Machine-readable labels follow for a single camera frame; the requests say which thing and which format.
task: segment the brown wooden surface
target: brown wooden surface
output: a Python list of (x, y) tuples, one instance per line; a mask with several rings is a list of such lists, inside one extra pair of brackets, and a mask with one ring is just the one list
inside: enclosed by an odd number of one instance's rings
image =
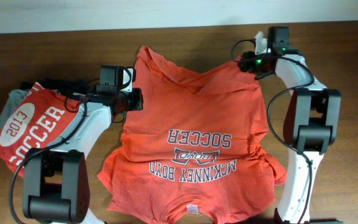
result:
[[(133, 65), (141, 45), (148, 45), (177, 65), (204, 72), (227, 62), (236, 41), (251, 38), (269, 26), (3, 34), (0, 35), (0, 112), (9, 91), (18, 88), (21, 81), (33, 82), (46, 77), (98, 78), (99, 66), (103, 63)], [(290, 24), (290, 32), (293, 46), (304, 52), (315, 76), (326, 86), (342, 92), (337, 140), (319, 167), (311, 198), (311, 217), (358, 223), (358, 22)], [(266, 78), (260, 84), (265, 102), (284, 88), (277, 77)], [(288, 99), (283, 97), (273, 107), (272, 119), (277, 128), (282, 125)], [(107, 211), (111, 195), (96, 178), (104, 159), (121, 144), (121, 129), (121, 124), (114, 124), (105, 131), (86, 162), (90, 207), (109, 223), (141, 223), (130, 215)], [(287, 166), (287, 150), (271, 134), (262, 145)], [(12, 172), (0, 160), (0, 223), (13, 223), (7, 204), (11, 177)], [(263, 217), (272, 217), (282, 192), (283, 186), (277, 187), (277, 201)], [(18, 179), (14, 204), (23, 217), (21, 197), (22, 179)], [(187, 215), (179, 222), (211, 223), (211, 220), (203, 215)]]

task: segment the orange t-shirt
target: orange t-shirt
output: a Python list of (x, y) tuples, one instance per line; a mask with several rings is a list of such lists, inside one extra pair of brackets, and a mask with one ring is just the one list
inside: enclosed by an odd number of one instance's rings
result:
[(135, 69), (144, 109), (128, 113), (122, 147), (98, 174), (113, 194), (110, 210), (147, 223), (188, 212), (234, 223), (274, 202), (286, 172), (259, 144), (268, 127), (253, 74), (236, 62), (196, 73), (148, 47)]

